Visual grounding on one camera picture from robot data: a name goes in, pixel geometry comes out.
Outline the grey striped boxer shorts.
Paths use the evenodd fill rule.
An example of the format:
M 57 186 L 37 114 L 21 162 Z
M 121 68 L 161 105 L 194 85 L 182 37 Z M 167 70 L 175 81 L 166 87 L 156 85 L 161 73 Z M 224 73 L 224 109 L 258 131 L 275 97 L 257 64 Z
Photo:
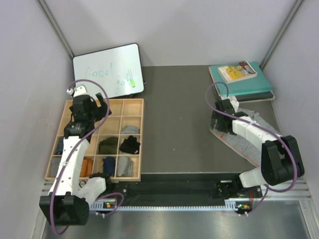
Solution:
M 243 108 L 239 108 L 238 111 L 246 113 L 252 118 L 252 120 L 256 121 L 256 123 L 262 127 L 267 128 L 276 134 L 281 134 L 273 126 L 266 122 L 258 112 Z M 251 164 L 256 167 L 261 166 L 261 151 L 242 136 L 218 131 L 215 126 L 217 116 L 220 116 L 220 114 L 213 111 L 209 126 L 210 132 Z

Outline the green sports bra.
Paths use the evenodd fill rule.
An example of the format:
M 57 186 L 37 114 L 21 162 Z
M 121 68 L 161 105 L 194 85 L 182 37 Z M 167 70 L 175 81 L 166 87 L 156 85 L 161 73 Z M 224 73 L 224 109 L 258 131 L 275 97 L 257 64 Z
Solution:
M 112 136 L 99 142 L 98 154 L 103 154 L 103 155 L 117 154 L 118 139 L 119 139 L 118 137 Z

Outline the light grey underwear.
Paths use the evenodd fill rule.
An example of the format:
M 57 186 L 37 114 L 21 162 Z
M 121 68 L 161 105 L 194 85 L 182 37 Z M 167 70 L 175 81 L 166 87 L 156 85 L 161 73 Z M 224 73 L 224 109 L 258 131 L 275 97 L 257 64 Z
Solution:
M 140 128 L 134 125 L 126 125 L 122 128 L 121 134 L 139 134 Z

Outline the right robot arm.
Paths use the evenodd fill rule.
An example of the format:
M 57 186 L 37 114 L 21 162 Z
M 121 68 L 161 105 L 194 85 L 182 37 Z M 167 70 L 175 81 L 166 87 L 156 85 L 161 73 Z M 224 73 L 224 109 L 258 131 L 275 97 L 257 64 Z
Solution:
M 244 112 L 236 112 L 229 99 L 215 103 L 214 128 L 230 136 L 239 136 L 261 152 L 261 166 L 242 172 L 233 181 L 233 192 L 238 197 L 246 196 L 251 187 L 276 186 L 304 175 L 297 140 L 280 136 L 256 123 Z

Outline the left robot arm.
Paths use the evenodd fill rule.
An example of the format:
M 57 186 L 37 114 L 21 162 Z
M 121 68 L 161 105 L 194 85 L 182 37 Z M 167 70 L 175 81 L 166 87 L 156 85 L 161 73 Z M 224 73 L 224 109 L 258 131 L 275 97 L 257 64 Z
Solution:
M 79 178 L 85 152 L 91 135 L 97 130 L 95 123 L 104 123 L 111 114 L 102 94 L 94 100 L 88 93 L 73 96 L 71 120 L 63 130 L 63 150 L 58 172 L 47 196 L 42 196 L 39 206 L 54 226 L 82 226 L 88 221 L 90 206 L 97 197 L 109 197 L 113 185 L 106 177 L 92 177 L 83 188 Z

